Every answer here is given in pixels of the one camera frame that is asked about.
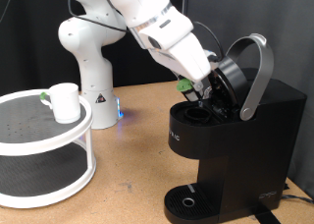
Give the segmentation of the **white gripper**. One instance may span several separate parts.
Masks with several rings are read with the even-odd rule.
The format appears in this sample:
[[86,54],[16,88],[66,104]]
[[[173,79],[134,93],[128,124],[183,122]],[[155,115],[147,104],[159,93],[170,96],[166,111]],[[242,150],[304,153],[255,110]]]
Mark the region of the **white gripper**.
[[204,88],[203,80],[210,72],[211,65],[193,33],[189,33],[168,50],[150,49],[152,58],[176,73],[179,82],[191,80],[196,91]]

